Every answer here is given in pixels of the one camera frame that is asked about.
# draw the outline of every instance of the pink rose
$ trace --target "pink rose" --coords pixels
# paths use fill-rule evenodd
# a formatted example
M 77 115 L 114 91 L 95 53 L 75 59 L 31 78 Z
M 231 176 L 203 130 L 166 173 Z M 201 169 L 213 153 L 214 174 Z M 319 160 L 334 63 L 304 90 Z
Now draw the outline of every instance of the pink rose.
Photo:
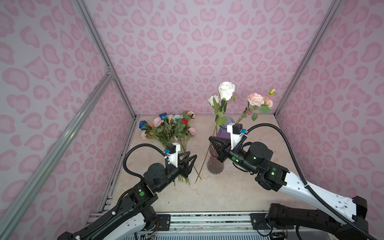
M 194 111 L 188 111 L 187 112 L 187 115 L 191 117 L 191 120 L 194 119 L 196 117 L 196 114 Z
M 264 104 L 266 104 L 269 108 L 272 108 L 273 101 L 270 96 L 264 97 Z
M 146 141 L 149 140 L 149 139 L 147 138 L 147 135 L 145 134 L 145 131 L 142 131 L 142 132 L 141 132 L 141 138 L 142 138 L 143 140 L 146 140 Z
M 196 130 L 194 127 L 190 127 L 190 128 L 188 129 L 188 131 L 189 131 L 193 136 L 195 136 L 195 135 L 197 134 L 197 130 Z
M 258 106 L 261 107 L 261 105 L 264 104 L 264 98 L 262 95 L 257 93 L 251 93 L 247 96 L 247 100 L 249 102 L 249 105 L 251 106 Z
M 163 120 L 161 120 L 160 117 L 157 117 L 157 118 L 155 118 L 155 119 L 153 120 L 152 125 L 153 125 L 154 127 L 158 127 L 158 126 L 160 126 L 160 124 L 161 124 L 162 122 L 163 122 Z

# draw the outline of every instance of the pink leopard print wall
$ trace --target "pink leopard print wall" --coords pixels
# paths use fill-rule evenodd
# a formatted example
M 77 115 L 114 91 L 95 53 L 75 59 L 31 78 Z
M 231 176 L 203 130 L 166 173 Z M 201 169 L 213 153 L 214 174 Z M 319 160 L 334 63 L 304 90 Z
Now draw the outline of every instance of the pink leopard print wall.
M 71 0 L 0 3 L 0 218 L 105 75 Z
M 212 113 L 207 98 L 236 85 L 280 96 L 331 0 L 86 0 L 136 114 Z
M 57 239 L 85 227 L 100 204 L 130 123 L 110 83 L 10 239 Z
M 384 235 L 382 1 L 346 1 L 305 69 L 279 123 L 311 182 L 368 201 L 369 231 Z

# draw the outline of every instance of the green leaf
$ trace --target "green leaf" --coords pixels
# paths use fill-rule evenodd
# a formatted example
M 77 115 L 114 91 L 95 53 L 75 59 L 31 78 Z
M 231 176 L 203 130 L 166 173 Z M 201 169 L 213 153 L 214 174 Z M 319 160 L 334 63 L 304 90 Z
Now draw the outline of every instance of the green leaf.
M 217 125 L 221 126 L 227 122 L 227 119 L 224 117 L 221 117 L 221 118 L 218 118 L 216 122 L 217 122 Z
M 252 114 L 252 121 L 255 121 L 257 119 L 257 113 Z
M 271 109 L 267 106 L 261 106 L 259 109 L 260 113 L 269 113 Z
M 223 107 L 223 114 L 225 114 L 225 111 L 227 110 L 227 103 L 228 103 L 228 102 L 225 102 L 225 104 L 224 104 L 224 107 Z
M 213 102 L 214 102 L 215 114 L 217 115 L 220 112 L 220 110 L 218 108 L 218 103 L 216 102 L 216 98 L 213 98 Z

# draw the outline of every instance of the table surface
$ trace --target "table surface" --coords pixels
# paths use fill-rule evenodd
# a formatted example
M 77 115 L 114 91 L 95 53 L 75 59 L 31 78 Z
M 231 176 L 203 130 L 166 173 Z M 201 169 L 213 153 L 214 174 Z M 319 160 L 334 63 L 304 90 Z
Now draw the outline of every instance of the table surface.
M 228 115 L 235 121 L 238 115 Z M 146 120 L 151 123 L 157 116 L 141 116 L 140 121 Z M 197 154 L 195 166 L 200 170 L 205 154 L 208 149 L 209 140 L 214 129 L 215 116 L 197 115 L 189 124 L 197 129 L 197 135 L 190 138 L 187 150 L 191 155 Z M 258 119 L 253 122 L 251 117 L 242 120 L 243 128 L 250 128 L 259 123 L 271 123 L 278 126 L 273 115 L 259 115 Z M 267 145 L 273 151 L 271 161 L 278 163 L 290 171 L 297 174 L 295 166 L 289 155 L 287 147 L 281 135 L 270 127 L 260 127 L 253 130 L 247 138 L 247 141 L 260 141 Z M 156 140 L 145 141 L 141 139 L 141 130 L 137 125 L 134 137 L 131 142 L 131 148 L 141 143 L 151 143 L 160 149 L 162 145 Z M 157 212 L 216 212 L 216 211 L 266 211 L 271 203 L 279 203 L 289 207 L 314 209 L 309 204 L 296 199 L 292 196 L 263 189 L 255 180 L 255 175 L 241 172 L 236 169 L 232 162 L 227 160 L 224 162 L 224 170 L 220 174 L 212 174 L 207 169 L 207 161 L 201 171 L 202 180 L 196 183 L 197 173 L 192 170 L 189 175 L 190 185 L 185 182 L 178 182 L 176 179 L 174 184 L 170 184 L 162 192 L 158 193 L 159 199 L 152 206 Z M 141 175 L 147 171 L 148 167 L 160 162 L 164 164 L 164 158 L 151 148 L 142 147 L 135 150 L 127 161 L 127 167 L 133 172 Z M 139 178 L 134 177 L 121 171 L 117 187 L 115 189 L 112 206 L 114 206 L 120 195 L 127 189 L 138 183 Z

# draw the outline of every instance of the black mounting plate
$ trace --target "black mounting plate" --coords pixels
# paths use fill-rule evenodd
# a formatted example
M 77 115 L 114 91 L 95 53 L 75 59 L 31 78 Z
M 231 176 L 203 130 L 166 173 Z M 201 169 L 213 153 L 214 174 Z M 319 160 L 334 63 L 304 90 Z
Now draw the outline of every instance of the black mounting plate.
M 169 231 L 170 226 L 170 215 L 169 214 L 158 214 L 157 221 L 159 222 L 158 231 Z
M 252 223 L 253 230 L 256 230 L 256 229 L 258 229 L 258 230 L 270 230 L 271 229 L 266 224 L 266 221 L 265 221 L 266 214 L 250 214 L 249 216 L 251 217 L 251 223 Z M 285 229 L 285 227 L 279 226 L 278 229 Z M 293 225 L 287 226 L 287 229 L 293 229 Z

